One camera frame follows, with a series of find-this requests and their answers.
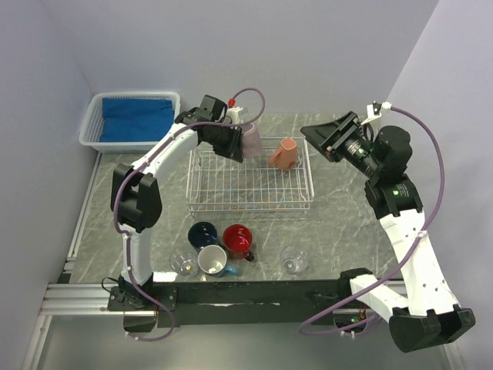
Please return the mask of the mauve mug black handle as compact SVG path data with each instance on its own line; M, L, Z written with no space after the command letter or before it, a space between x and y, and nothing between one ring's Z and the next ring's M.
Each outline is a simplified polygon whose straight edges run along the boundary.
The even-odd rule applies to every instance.
M259 156L262 153L262 139L255 123L242 126L241 151L244 159Z

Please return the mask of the pink floral mug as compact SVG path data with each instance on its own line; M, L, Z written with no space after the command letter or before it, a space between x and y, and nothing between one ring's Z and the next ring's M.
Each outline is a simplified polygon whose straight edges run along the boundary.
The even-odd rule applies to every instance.
M297 142L290 137L280 141L277 150L270 156L267 161L271 167L277 167L282 171L292 169L297 162Z

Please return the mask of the red mug black handle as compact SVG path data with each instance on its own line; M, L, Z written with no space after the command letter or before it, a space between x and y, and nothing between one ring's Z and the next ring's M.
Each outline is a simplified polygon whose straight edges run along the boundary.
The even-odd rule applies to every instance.
M241 224L230 225L223 232L223 245L232 259L254 261L255 257L250 250L252 244L251 231Z

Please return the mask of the dark blue mug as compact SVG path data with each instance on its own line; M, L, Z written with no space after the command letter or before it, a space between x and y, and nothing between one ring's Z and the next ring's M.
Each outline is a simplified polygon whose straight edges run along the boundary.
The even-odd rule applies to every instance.
M195 223L187 234L190 245L199 250L209 245L218 245L216 227L206 221Z

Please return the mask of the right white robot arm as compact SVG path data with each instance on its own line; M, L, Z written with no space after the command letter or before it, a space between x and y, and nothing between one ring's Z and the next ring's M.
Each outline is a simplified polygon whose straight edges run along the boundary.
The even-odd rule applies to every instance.
M353 112L329 123L304 126L307 142L330 162L346 160L367 177L365 196L384 229L397 266L376 278L359 268L338 280L339 302L304 321L299 332L312 335L310 325L333 311L368 306L388 323L402 352L447 345L475 326L470 308L460 306L441 271L416 186L405 173L412 155L411 136L398 126L385 126L371 139L366 123Z

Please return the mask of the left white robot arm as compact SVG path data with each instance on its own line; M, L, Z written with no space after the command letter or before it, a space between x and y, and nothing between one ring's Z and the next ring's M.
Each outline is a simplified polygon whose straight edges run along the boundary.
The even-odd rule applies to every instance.
M220 156L241 162L242 120L231 111L235 105L235 99L224 102L205 95L199 106L175 118L147 154L131 165L121 163L113 171L110 208L123 242L123 267L114 295L135 309L146 309L155 301L150 236L163 210L159 179L201 143L211 145Z

